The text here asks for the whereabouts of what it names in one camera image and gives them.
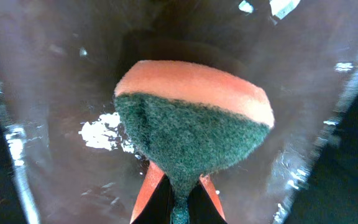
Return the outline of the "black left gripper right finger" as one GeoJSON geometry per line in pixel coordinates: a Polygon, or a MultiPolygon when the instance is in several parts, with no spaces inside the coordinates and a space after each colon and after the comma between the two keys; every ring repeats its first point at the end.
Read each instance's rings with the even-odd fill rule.
{"type": "Polygon", "coordinates": [[[187,202],[190,224],[227,224],[201,182],[190,192],[187,202]]]}

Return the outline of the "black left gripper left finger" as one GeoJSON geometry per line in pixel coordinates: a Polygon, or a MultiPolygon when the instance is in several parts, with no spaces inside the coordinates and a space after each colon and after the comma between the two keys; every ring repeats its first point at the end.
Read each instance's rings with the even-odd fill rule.
{"type": "Polygon", "coordinates": [[[169,178],[147,176],[132,211],[132,224],[170,224],[173,204],[169,178]]]}

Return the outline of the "orange green scrub sponge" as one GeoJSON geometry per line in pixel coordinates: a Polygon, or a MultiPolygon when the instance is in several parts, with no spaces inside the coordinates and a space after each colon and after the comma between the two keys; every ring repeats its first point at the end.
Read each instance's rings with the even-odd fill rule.
{"type": "Polygon", "coordinates": [[[222,214],[207,176],[246,159],[275,123],[262,88],[191,62],[137,62],[114,96],[127,135],[150,162],[149,177],[170,181],[172,223],[190,222],[188,198],[196,187],[222,214]]]}

